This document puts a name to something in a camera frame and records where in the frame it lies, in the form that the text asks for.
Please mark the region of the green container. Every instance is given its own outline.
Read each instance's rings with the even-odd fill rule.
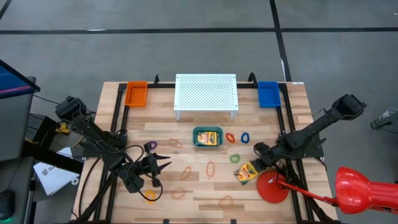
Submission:
[[[205,132],[205,131],[215,131],[218,133],[217,146],[200,146],[200,145],[198,145],[198,143],[197,143],[198,132]],[[218,147],[218,146],[222,145],[224,142],[223,130],[217,126],[195,127],[193,129],[193,133],[192,133],[192,141],[193,141],[193,144],[198,147]]]

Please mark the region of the green rubber band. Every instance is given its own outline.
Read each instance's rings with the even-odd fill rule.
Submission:
[[[229,161],[232,163],[238,163],[241,160],[241,156],[239,154],[233,154],[229,157]]]

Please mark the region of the computer monitor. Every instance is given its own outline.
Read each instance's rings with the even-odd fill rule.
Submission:
[[[40,87],[0,60],[0,99],[38,91]]]

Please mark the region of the wooden tabletop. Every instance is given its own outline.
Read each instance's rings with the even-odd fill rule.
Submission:
[[[106,82],[103,86],[95,122],[105,131],[109,131],[111,127],[118,86],[118,82]],[[307,94],[302,83],[287,83],[287,88],[295,126],[299,130],[313,121]],[[231,219],[237,219],[238,223],[295,223],[290,193],[282,203],[268,203],[257,193],[256,179],[242,186],[233,174],[244,163],[257,157],[253,152],[255,143],[262,141],[273,146],[280,133],[276,110],[259,107],[256,89],[238,89],[238,100],[239,111],[233,121],[229,113],[208,112],[184,112],[181,120],[176,121],[173,109],[174,89],[148,89],[146,107],[129,110],[127,145],[157,141],[155,152],[171,157],[159,161],[159,164],[168,161],[172,163],[159,175],[164,192],[154,203],[144,200],[139,194],[129,194],[119,179],[112,223],[162,223],[165,218],[171,223],[229,223]],[[282,96],[281,100],[286,130],[289,131]],[[117,130],[121,125],[123,107],[122,103]],[[225,133],[233,133],[237,141],[235,144],[225,141],[217,149],[197,148],[192,143],[192,130],[196,126],[220,126]],[[239,140],[243,132],[250,134],[248,144]],[[171,146],[170,138],[178,139],[182,147],[176,147],[175,142],[171,142]],[[127,153],[134,159],[141,151],[131,148]],[[235,153],[241,156],[238,164],[229,161],[230,155]],[[73,208],[75,213],[78,213],[83,182],[94,161],[95,159],[88,159],[85,162]],[[206,166],[210,161],[215,165],[213,177],[206,174]],[[331,197],[328,178],[322,164],[312,158],[303,159],[303,163],[309,190],[321,196]],[[83,211],[98,192],[102,166],[102,161],[99,161],[90,175],[83,194]],[[180,180],[187,167],[191,167],[190,175]],[[143,178],[146,182],[141,189],[142,192],[152,190],[157,197],[160,189],[152,188],[150,180],[146,176]],[[300,194],[298,197],[302,216],[306,219],[303,197]],[[101,218],[105,218],[108,193],[104,198]],[[318,204],[326,214],[337,219],[333,207],[322,202]]]

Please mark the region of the white paper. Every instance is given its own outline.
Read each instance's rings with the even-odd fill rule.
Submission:
[[[57,153],[62,156],[72,158],[72,152],[70,150],[70,147],[63,148]],[[75,174],[74,172],[59,169],[55,166],[48,165],[43,162],[36,164],[34,166],[34,169],[47,195],[54,194],[63,186],[71,182],[74,178],[77,178],[79,176],[79,174]]]

